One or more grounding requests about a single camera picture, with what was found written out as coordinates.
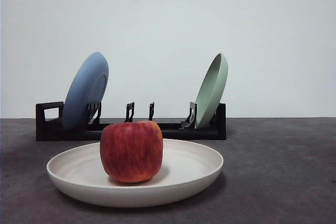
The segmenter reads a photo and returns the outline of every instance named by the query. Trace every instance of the apple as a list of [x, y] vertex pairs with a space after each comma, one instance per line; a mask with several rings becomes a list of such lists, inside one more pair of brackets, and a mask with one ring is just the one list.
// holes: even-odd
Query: apple
[[100, 138], [100, 158], [105, 172], [119, 182], [152, 178], [162, 165], [163, 139], [153, 121], [106, 126]]

